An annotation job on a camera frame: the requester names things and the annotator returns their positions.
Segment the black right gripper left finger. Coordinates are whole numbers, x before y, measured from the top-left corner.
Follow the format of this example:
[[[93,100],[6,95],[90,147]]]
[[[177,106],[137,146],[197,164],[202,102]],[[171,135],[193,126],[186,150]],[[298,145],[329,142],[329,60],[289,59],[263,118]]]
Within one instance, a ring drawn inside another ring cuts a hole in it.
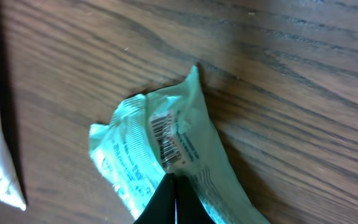
[[[175,176],[164,175],[145,210],[134,224],[175,223]]]

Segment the teal tissue packet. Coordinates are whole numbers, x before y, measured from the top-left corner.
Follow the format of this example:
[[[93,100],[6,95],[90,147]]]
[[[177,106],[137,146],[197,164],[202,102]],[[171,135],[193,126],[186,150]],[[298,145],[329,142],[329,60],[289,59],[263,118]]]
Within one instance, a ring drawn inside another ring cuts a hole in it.
[[[109,124],[92,124],[89,156],[134,218],[166,174],[187,177],[215,223],[265,223],[238,181],[208,115],[200,73],[122,101]]]

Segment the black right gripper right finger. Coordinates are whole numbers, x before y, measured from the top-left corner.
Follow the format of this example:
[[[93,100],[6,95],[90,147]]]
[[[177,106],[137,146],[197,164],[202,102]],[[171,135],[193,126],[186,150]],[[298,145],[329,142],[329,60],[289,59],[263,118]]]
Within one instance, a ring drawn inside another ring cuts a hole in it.
[[[176,176],[175,197],[178,224],[214,224],[188,177]]]

